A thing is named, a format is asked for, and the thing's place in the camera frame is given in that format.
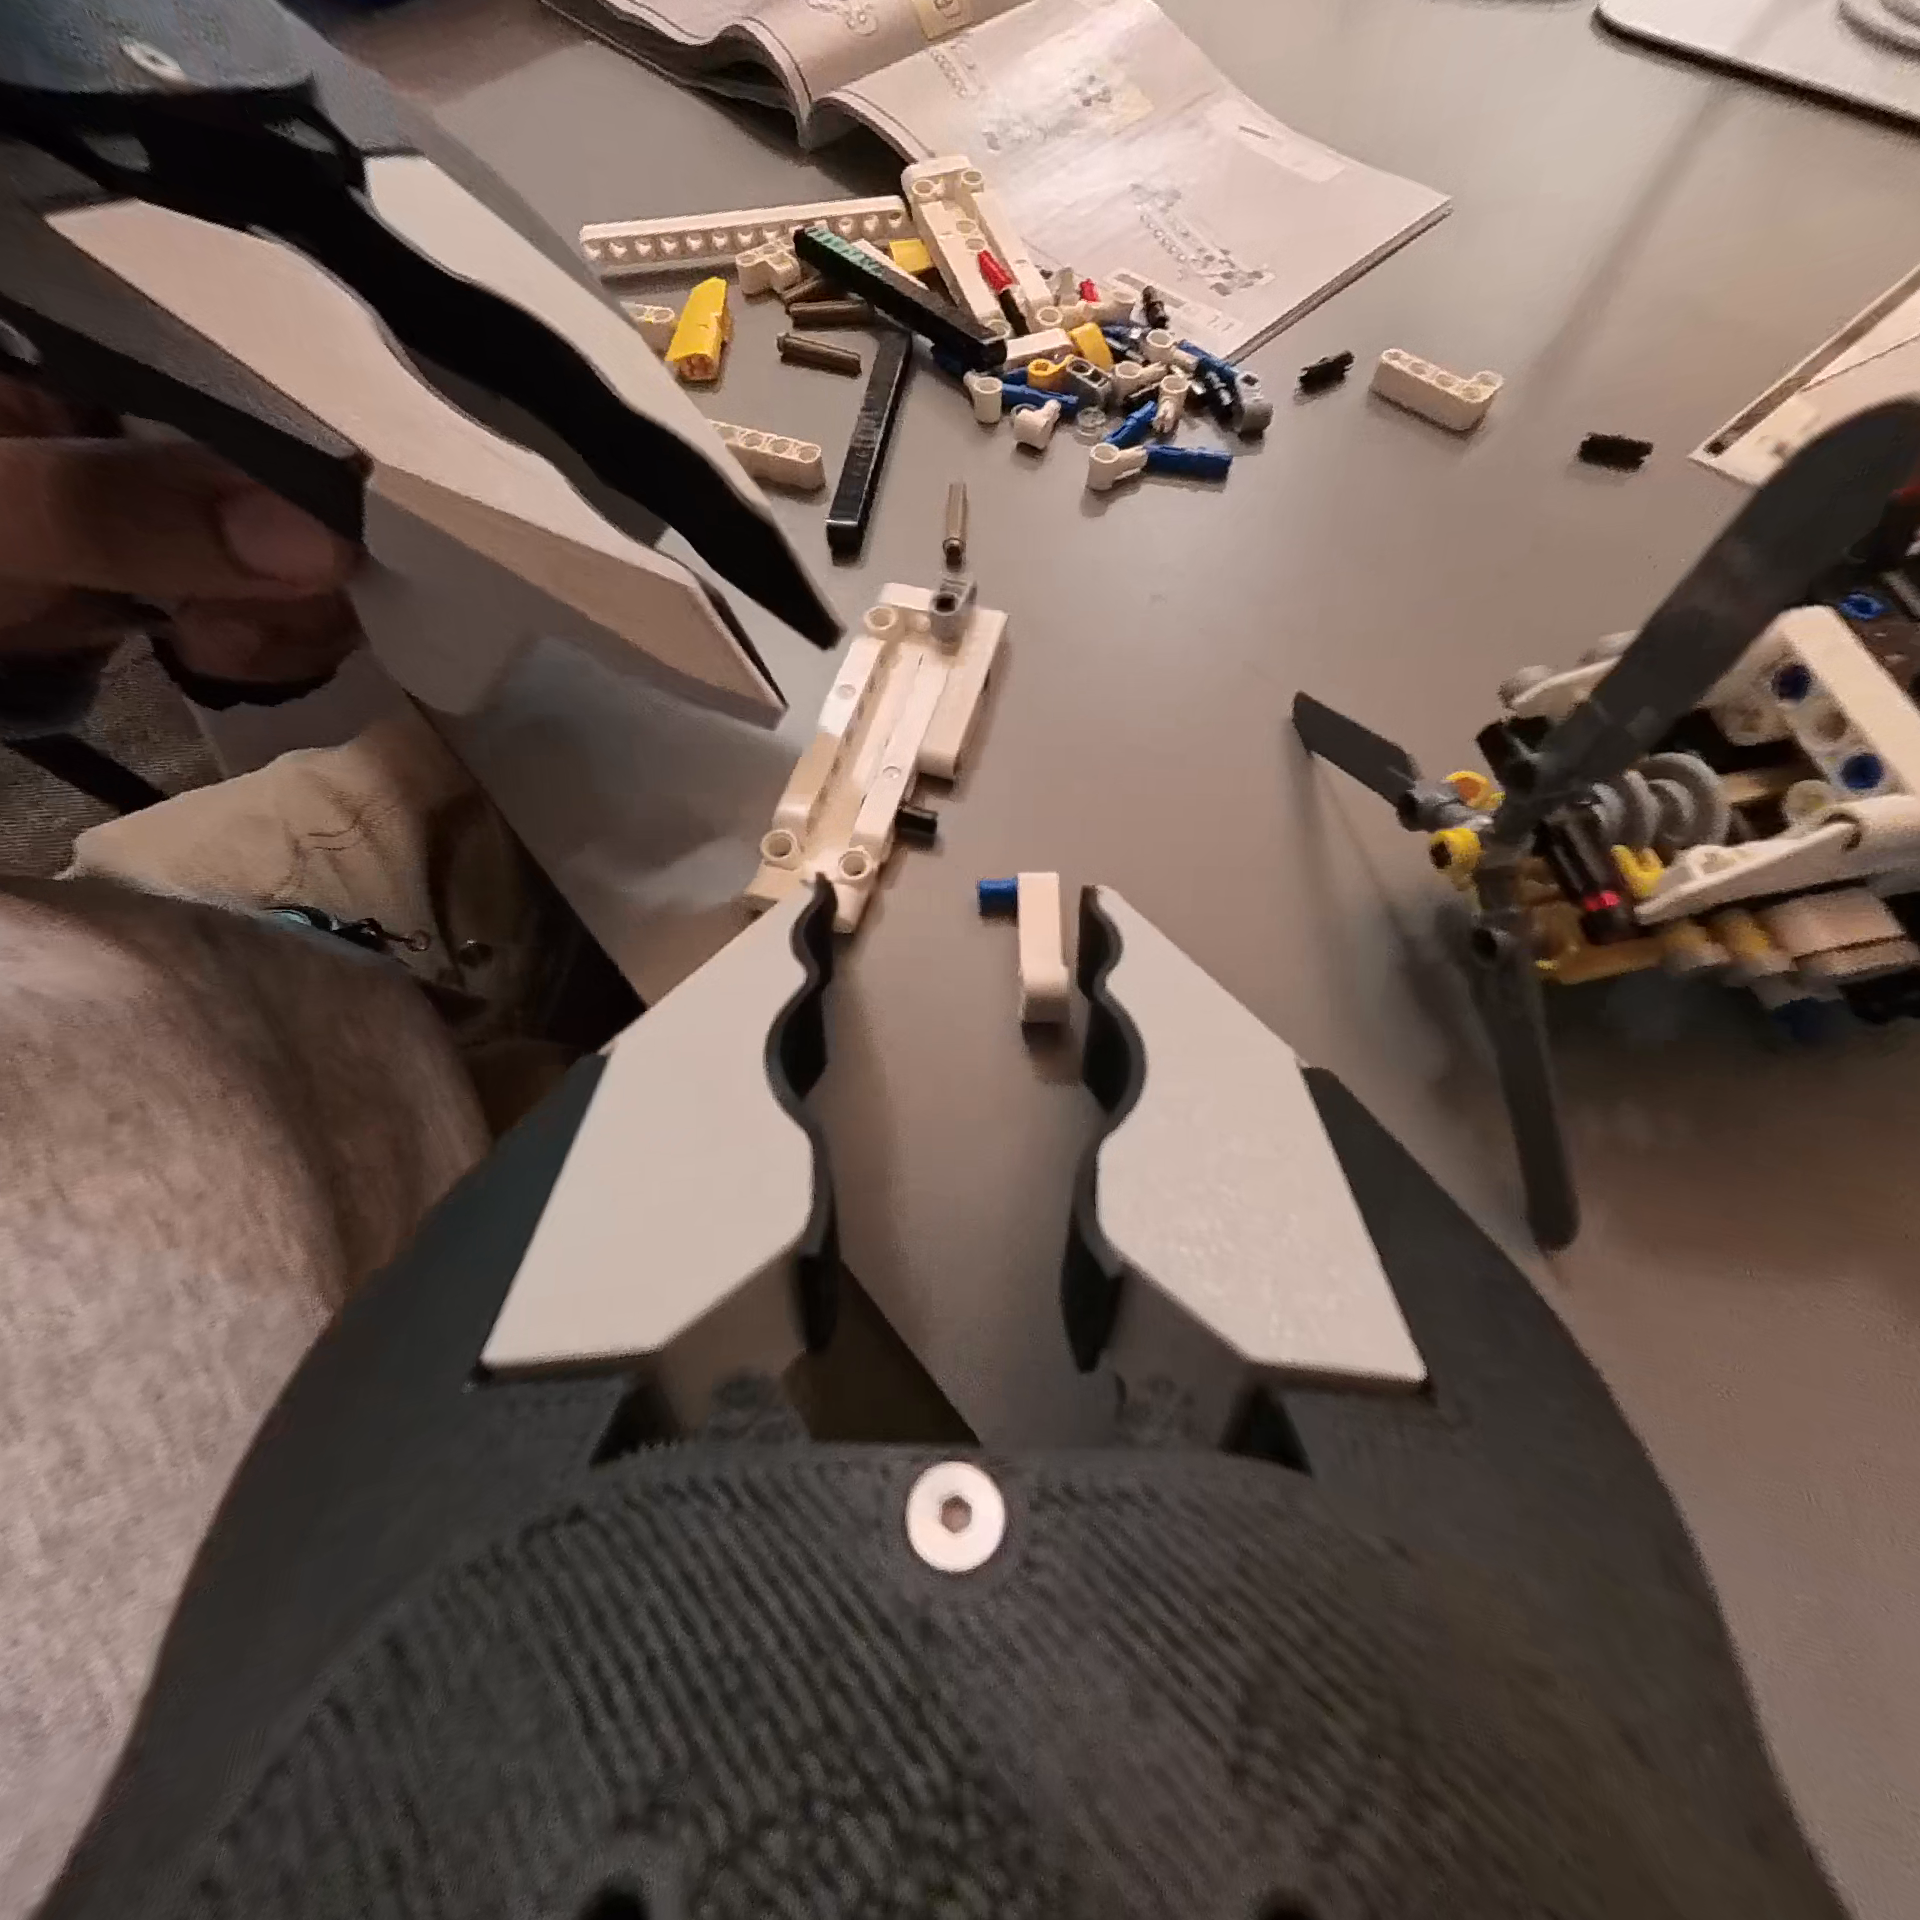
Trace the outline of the short white lego beam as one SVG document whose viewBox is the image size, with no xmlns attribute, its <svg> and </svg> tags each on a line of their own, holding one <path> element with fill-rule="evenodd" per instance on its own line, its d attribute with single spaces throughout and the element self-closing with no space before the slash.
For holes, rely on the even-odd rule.
<svg viewBox="0 0 1920 1920">
<path fill-rule="evenodd" d="M 820 443 L 726 421 L 709 421 L 709 427 L 754 483 L 804 497 L 826 489 Z"/>
</svg>

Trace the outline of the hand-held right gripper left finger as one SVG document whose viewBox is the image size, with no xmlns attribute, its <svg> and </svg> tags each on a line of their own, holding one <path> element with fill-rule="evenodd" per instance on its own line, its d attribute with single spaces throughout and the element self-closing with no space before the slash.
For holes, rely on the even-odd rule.
<svg viewBox="0 0 1920 1920">
<path fill-rule="evenodd" d="M 513 1382 L 614 1379 L 678 1429 L 832 1336 L 826 1072 L 835 894 L 768 907 L 600 1057 L 478 1354 Z"/>
</svg>

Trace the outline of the sticker sheet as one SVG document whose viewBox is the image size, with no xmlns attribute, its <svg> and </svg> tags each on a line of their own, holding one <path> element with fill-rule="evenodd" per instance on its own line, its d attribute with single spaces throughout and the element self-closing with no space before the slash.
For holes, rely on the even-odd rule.
<svg viewBox="0 0 1920 1920">
<path fill-rule="evenodd" d="M 1701 441 L 1691 461 L 1756 489 L 1834 426 L 1916 395 L 1917 269 L 1912 269 Z"/>
</svg>

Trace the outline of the white monitor stand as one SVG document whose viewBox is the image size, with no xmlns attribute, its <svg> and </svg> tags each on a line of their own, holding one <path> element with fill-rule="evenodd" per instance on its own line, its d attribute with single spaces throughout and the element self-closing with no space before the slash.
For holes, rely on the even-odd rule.
<svg viewBox="0 0 1920 1920">
<path fill-rule="evenodd" d="M 1916 3 L 1598 3 L 1652 52 L 1917 126 Z"/>
</svg>

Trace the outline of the small white lego liftarm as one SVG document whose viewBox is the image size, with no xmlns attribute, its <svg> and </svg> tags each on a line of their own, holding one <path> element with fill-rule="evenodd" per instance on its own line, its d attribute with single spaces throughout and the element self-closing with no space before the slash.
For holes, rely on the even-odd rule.
<svg viewBox="0 0 1920 1920">
<path fill-rule="evenodd" d="M 1017 1019 L 1025 1028 L 1073 1017 L 1073 965 L 1066 941 L 1066 890 L 1056 870 L 977 881 L 977 913 L 1016 926 Z"/>
</svg>

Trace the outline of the white L-shaped lego beam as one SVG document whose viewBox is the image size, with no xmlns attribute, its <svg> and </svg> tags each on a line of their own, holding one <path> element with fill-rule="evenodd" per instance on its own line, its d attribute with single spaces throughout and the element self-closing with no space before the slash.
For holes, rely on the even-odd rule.
<svg viewBox="0 0 1920 1920">
<path fill-rule="evenodd" d="M 1505 378 L 1494 371 L 1464 374 L 1404 347 L 1380 349 L 1370 380 L 1373 398 L 1456 437 L 1476 432 L 1502 390 Z"/>
</svg>

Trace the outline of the white lego panel assembly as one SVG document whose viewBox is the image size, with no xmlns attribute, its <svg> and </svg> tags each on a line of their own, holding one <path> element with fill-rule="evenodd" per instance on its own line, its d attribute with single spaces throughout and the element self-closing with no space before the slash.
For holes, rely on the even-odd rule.
<svg viewBox="0 0 1920 1920">
<path fill-rule="evenodd" d="M 835 929 L 861 923 L 891 852 L 932 836 L 909 825 L 920 788 L 958 780 L 1006 630 L 1006 612 L 948 589 L 880 589 L 758 842 L 744 905 L 768 910 L 822 881 Z"/>
</svg>

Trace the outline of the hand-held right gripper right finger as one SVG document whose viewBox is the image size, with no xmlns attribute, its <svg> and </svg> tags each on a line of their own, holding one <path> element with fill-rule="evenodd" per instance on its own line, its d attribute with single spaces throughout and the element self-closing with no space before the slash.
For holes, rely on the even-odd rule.
<svg viewBox="0 0 1920 1920">
<path fill-rule="evenodd" d="M 1140 910 L 1077 910 L 1096 1132 L 1064 1330 L 1118 1429 L 1233 1450 L 1291 1387 L 1422 1394 L 1428 1368 L 1301 1057 Z"/>
</svg>

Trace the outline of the white lego frame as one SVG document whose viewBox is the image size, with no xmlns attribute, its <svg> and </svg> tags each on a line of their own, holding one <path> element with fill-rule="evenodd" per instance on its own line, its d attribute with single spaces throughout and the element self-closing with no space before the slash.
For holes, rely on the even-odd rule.
<svg viewBox="0 0 1920 1920">
<path fill-rule="evenodd" d="M 952 300 L 990 332 L 1016 339 L 1053 328 L 1061 306 L 1021 238 L 1011 201 L 970 155 L 941 155 L 904 169 L 904 203 L 932 254 Z M 978 260 L 993 254 L 1016 283 L 1008 323 Z"/>
</svg>

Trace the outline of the long white lego beam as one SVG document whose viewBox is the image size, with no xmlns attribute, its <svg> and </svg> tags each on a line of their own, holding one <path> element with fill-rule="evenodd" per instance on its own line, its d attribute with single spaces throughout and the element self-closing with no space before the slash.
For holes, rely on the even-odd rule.
<svg viewBox="0 0 1920 1920">
<path fill-rule="evenodd" d="M 602 282 L 633 282 L 726 269 L 754 250 L 788 248 L 796 232 L 816 225 L 880 248 L 915 236 L 913 214 L 898 197 L 873 197 L 585 225 L 579 229 L 579 248 Z"/>
</svg>

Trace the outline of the thin black lego beam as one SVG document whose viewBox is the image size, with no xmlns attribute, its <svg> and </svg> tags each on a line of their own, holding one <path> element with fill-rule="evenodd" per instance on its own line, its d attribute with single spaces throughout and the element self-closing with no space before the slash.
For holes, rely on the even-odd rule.
<svg viewBox="0 0 1920 1920">
<path fill-rule="evenodd" d="M 880 336 L 826 517 L 828 550 L 836 563 L 857 561 L 869 542 L 915 362 L 913 334 L 891 329 Z"/>
</svg>

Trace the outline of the lego helicopter model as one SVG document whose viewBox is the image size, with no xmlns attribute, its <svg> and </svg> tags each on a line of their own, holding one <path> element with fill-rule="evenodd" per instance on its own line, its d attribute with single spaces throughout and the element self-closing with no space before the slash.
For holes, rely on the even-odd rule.
<svg viewBox="0 0 1920 1920">
<path fill-rule="evenodd" d="M 1648 620 L 1499 689 L 1480 763 L 1428 778 L 1299 693 L 1291 725 L 1427 842 L 1468 913 L 1525 1219 L 1577 1185 L 1549 986 L 1666 970 L 1779 1021 L 1916 1019 L 1916 395 L 1809 440 Z"/>
</svg>

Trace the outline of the person's left hand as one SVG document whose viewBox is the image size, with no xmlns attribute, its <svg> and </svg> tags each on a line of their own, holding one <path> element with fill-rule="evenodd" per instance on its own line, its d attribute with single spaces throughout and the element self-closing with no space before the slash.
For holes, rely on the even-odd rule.
<svg viewBox="0 0 1920 1920">
<path fill-rule="evenodd" d="M 184 440 L 3 381 L 4 737 L 75 728 L 147 640 L 188 701 L 276 707 L 364 642 L 356 548 Z"/>
</svg>

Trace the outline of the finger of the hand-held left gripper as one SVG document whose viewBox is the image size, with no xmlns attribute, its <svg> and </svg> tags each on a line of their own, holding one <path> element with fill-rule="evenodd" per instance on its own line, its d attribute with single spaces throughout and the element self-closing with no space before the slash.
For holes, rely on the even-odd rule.
<svg viewBox="0 0 1920 1920">
<path fill-rule="evenodd" d="M 285 244 L 110 201 L 53 229 L 368 458 L 352 601 L 376 659 L 442 714 L 475 714 L 539 640 L 756 728 L 785 694 L 678 561 L 560 469 L 408 371 L 382 324 Z"/>
<path fill-rule="evenodd" d="M 356 200 L 378 314 L 451 400 L 664 561 L 819 651 L 844 638 L 754 480 L 577 260 L 421 153 L 366 158 Z"/>
</svg>

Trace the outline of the open instruction booklet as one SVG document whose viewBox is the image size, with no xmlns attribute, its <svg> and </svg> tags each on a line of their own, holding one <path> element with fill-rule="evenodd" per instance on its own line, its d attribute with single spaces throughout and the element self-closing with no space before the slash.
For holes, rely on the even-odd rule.
<svg viewBox="0 0 1920 1920">
<path fill-rule="evenodd" d="M 1258 347 L 1437 226 L 1436 188 L 1238 92 L 1149 3 L 558 3 L 684 84 L 774 106 L 800 145 L 861 129 L 1043 301 L 1051 272 L 1153 291 L 1202 347 Z"/>
</svg>

